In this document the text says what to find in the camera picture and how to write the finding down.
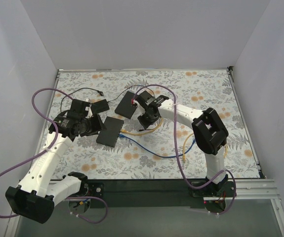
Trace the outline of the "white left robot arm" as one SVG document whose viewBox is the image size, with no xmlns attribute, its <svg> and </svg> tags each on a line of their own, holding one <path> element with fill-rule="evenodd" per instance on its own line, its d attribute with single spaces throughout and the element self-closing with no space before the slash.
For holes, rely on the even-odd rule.
<svg viewBox="0 0 284 237">
<path fill-rule="evenodd" d="M 52 186 L 49 183 L 60 159 L 76 137 L 96 135 L 105 129 L 101 117 L 98 114 L 89 117 L 87 111 L 68 111 L 66 115 L 59 114 L 54 122 L 49 128 L 43 155 L 35 160 L 17 187 L 9 187 L 5 193 L 14 213 L 41 224 L 66 198 L 87 195 L 88 177 L 79 172 L 69 173 Z"/>
</svg>

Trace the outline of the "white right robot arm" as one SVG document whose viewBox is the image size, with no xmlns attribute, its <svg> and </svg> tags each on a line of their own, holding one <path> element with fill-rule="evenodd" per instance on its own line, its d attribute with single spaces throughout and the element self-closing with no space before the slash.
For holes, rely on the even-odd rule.
<svg viewBox="0 0 284 237">
<path fill-rule="evenodd" d="M 159 118 L 191 128 L 195 142 L 205 156 L 208 183 L 222 185 L 227 182 L 224 156 L 229 132 L 215 109 L 193 109 L 162 95 L 148 100 L 139 96 L 132 104 L 142 111 L 138 120 L 144 128 L 148 128 Z"/>
</svg>

